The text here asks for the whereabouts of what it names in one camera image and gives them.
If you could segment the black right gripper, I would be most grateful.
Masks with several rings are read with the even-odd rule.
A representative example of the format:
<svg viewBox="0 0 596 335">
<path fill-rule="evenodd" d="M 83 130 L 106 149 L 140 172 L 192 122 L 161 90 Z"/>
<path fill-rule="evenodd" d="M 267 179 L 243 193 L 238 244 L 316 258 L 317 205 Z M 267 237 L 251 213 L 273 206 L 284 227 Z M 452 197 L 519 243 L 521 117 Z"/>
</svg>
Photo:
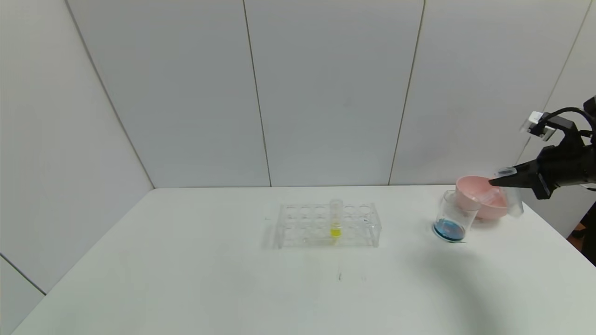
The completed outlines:
<svg viewBox="0 0 596 335">
<path fill-rule="evenodd" d="M 550 199 L 562 187 L 590 184 L 590 146 L 574 150 L 545 147 L 535 160 L 498 170 L 489 184 L 531 188 L 539 200 Z"/>
</svg>

